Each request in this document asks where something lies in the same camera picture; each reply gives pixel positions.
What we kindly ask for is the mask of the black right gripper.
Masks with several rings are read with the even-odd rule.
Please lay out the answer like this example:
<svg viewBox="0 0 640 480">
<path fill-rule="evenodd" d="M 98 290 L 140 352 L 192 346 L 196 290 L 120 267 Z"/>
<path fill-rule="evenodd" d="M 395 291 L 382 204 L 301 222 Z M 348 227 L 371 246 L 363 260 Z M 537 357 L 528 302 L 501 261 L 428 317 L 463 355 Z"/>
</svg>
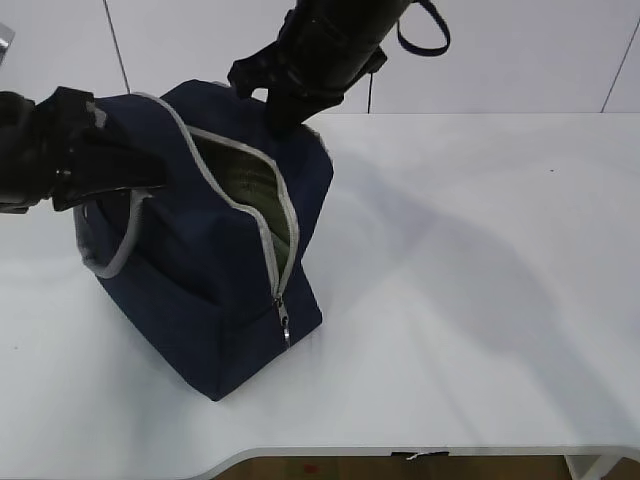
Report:
<svg viewBox="0 0 640 480">
<path fill-rule="evenodd" d="M 349 33 L 319 9 L 291 9 L 274 42 L 233 62 L 229 83 L 242 97 L 267 91 L 265 125 L 275 139 L 340 105 L 363 76 L 387 57 L 377 41 Z"/>
</svg>

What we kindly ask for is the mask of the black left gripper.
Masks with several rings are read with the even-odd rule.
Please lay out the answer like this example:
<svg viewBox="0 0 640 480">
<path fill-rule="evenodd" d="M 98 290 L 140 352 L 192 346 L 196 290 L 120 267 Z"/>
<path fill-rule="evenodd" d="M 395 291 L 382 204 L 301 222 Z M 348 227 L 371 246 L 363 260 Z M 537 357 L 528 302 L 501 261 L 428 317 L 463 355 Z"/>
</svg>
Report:
<svg viewBox="0 0 640 480">
<path fill-rule="evenodd" d="M 1 211 L 42 200 L 65 211 L 101 196 L 167 185 L 164 161 L 104 128 L 92 93 L 59 87 L 37 104 L 1 93 Z"/>
</svg>

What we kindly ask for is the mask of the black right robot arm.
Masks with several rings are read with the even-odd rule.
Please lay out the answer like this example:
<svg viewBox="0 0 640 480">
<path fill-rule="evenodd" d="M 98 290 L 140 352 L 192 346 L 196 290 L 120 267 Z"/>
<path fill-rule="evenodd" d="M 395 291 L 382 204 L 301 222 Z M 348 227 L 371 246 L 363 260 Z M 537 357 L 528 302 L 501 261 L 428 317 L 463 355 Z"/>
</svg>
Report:
<svg viewBox="0 0 640 480">
<path fill-rule="evenodd" d="M 237 95 L 268 92 L 265 121 L 276 137 L 344 101 L 386 55 L 380 44 L 408 1 L 298 1 L 285 15 L 276 40 L 233 62 L 227 75 Z"/>
</svg>

